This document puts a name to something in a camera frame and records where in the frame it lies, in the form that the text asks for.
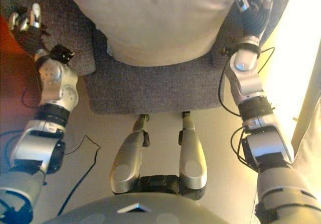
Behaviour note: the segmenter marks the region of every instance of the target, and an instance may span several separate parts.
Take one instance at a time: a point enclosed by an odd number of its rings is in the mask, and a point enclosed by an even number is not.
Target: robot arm
[[[225,73],[248,134],[242,140],[245,160],[258,172],[256,215],[261,223],[318,223],[321,207],[303,176],[292,166],[292,145],[282,135],[257,73],[259,41],[269,20],[272,0],[261,0],[259,10],[247,0],[236,3],[244,37]]]
[[[29,44],[27,52],[36,62],[42,95],[34,119],[27,123],[13,148],[11,169],[0,178],[0,220],[7,223],[32,220],[32,210],[46,174],[55,173],[62,164],[65,126],[78,102],[78,77],[67,65],[73,53],[61,45],[49,52],[39,43],[40,38],[30,40],[27,37],[41,26],[40,6],[33,4],[30,19],[20,24],[18,19],[19,14],[13,13],[9,28],[16,31],[19,28],[18,42]]]

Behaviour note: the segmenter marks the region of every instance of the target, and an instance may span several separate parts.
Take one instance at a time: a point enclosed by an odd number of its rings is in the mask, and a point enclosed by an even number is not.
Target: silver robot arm
[[[207,166],[201,142],[195,132],[190,112],[183,112],[183,130],[179,134],[180,175],[139,176],[142,148],[149,146],[145,132],[148,115],[140,115],[133,132],[125,139],[110,172],[111,189],[115,194],[128,192],[171,193],[198,200],[203,197],[207,182]]]
[[[258,172],[261,223],[320,223],[321,206],[311,194],[304,177],[293,168],[292,145],[282,135],[281,126],[263,91],[257,73],[259,41],[266,28],[272,0],[262,0],[256,10],[247,0],[236,0],[243,21],[244,37],[226,67],[243,129],[245,160]]]
[[[50,52],[42,48],[40,38],[32,35],[40,27],[37,3],[33,4],[29,19],[19,23],[19,14],[13,13],[9,22],[11,30],[19,31],[18,42],[23,39],[22,42],[30,43],[27,52],[34,57],[43,90],[34,119],[27,123],[13,148],[11,169],[0,178],[0,220],[5,223],[31,222],[46,175],[58,171],[62,164],[65,126],[78,102],[78,77],[67,65],[73,53],[61,45]]]

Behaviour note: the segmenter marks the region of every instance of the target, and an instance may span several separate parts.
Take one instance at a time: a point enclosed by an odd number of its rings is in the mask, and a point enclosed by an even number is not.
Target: black joint ring
[[[241,43],[239,45],[237,45],[236,50],[238,51],[239,49],[245,49],[245,50],[250,50],[254,53],[257,54],[257,59],[260,57],[261,55],[261,48],[251,44],[251,43]]]

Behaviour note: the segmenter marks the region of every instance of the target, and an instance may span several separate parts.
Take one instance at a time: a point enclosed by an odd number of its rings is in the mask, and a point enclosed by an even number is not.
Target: black cable
[[[8,156],[8,147],[9,147],[9,144],[15,140],[16,138],[20,137],[20,135],[15,135],[13,137],[11,137],[6,143],[5,143],[5,147],[4,147],[4,156],[5,156],[5,160],[6,160],[6,163],[10,166],[10,159],[9,159],[9,156]]]
[[[22,93],[22,95],[21,95],[21,98],[20,98],[20,100],[21,100],[21,103],[25,106],[25,107],[28,107],[28,108],[33,108],[33,109],[38,109],[38,107],[36,107],[36,106],[30,106],[30,105],[27,105],[26,103],[25,103],[25,95],[26,95],[26,93],[27,93],[27,88],[25,88],[25,90],[23,91],[23,93]]]
[[[81,147],[81,145],[82,145],[82,143],[84,142],[84,140],[85,140],[85,138],[88,138],[88,139],[90,139],[87,135],[85,135],[83,138],[82,138],[82,140],[81,140],[81,142],[80,142],[80,144],[77,146],[77,148],[76,149],[74,149],[73,151],[71,151],[71,152],[68,152],[68,153],[66,153],[65,155],[70,155],[70,154],[72,154],[72,153],[74,153],[74,152],[76,152],[80,147]]]
[[[235,115],[235,116],[237,116],[237,117],[241,117],[239,114],[237,114],[237,113],[229,110],[229,109],[223,104],[222,99],[221,99],[221,87],[222,87],[223,76],[224,76],[224,72],[225,72],[226,65],[227,65],[227,63],[229,62],[229,60],[230,60],[230,59],[227,59],[225,65],[224,65],[224,68],[223,68],[223,71],[222,71],[222,74],[221,74],[221,78],[220,78],[220,82],[219,82],[219,89],[218,89],[219,102],[220,102],[220,104],[222,105],[222,107],[223,107],[227,112],[229,112],[229,113],[231,113],[231,114],[233,114],[233,115]]]
[[[238,159],[243,165],[245,165],[246,167],[248,167],[248,168],[256,171],[250,164],[248,164],[248,163],[246,162],[246,160],[245,160],[242,156],[240,156],[240,148],[241,148],[241,143],[242,143],[242,138],[243,138],[244,130],[243,130],[242,133],[241,133],[237,150],[235,150],[235,148],[234,148],[233,138],[234,138],[234,136],[236,135],[236,133],[239,132],[241,129],[243,129],[243,127],[238,128],[236,131],[234,131],[234,133],[233,133],[232,136],[231,136],[230,144],[231,144],[232,150],[233,150],[233,152],[235,153],[235,155],[237,156],[237,159]]]
[[[269,51],[269,50],[271,50],[271,49],[273,49],[273,50],[272,50],[270,56],[267,58],[267,60],[265,61],[265,63],[263,64],[263,66],[260,68],[260,70],[258,70],[257,73],[260,73],[260,72],[262,71],[262,69],[265,67],[265,65],[267,64],[267,62],[270,60],[270,58],[272,57],[272,55],[273,55],[273,53],[274,53],[274,51],[275,51],[275,47],[270,47],[270,48],[265,49],[265,50],[263,50],[263,51],[261,52],[261,53],[263,53],[263,52]]]
[[[87,172],[83,175],[83,177],[81,177],[81,179],[77,182],[77,184],[74,186],[74,188],[71,190],[71,192],[69,193],[69,195],[67,196],[64,204],[62,205],[62,207],[60,208],[57,216],[61,215],[61,213],[64,211],[68,201],[70,200],[71,196],[73,195],[73,193],[76,191],[77,187],[81,184],[81,182],[86,178],[86,176],[89,174],[89,172],[91,171],[91,169],[96,165],[96,161],[97,161],[97,154],[98,151],[101,149],[101,146],[98,145],[97,143],[93,142],[87,135],[85,135],[85,137],[87,137],[93,144],[95,144],[96,146],[98,146],[98,149],[96,150],[96,154],[95,154],[95,158],[94,158],[94,163],[89,167],[89,169],[87,170]]]
[[[10,134],[14,134],[14,133],[19,133],[19,132],[22,132],[22,131],[23,131],[23,129],[20,129],[20,130],[9,130],[9,131],[1,133],[0,137],[6,136],[6,135],[10,135]]]
[[[237,132],[239,132],[241,129],[243,129],[243,127],[239,127],[236,131],[234,131],[234,133],[231,135],[231,139],[230,139],[230,144],[231,144],[231,148],[233,150],[233,152],[237,155],[237,151],[234,149],[234,145],[233,145],[233,138],[236,135]]]

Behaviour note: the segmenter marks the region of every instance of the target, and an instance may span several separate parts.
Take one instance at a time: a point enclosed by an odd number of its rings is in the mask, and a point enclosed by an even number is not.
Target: beige cushion
[[[134,66],[186,62],[208,53],[234,0],[74,0]]]

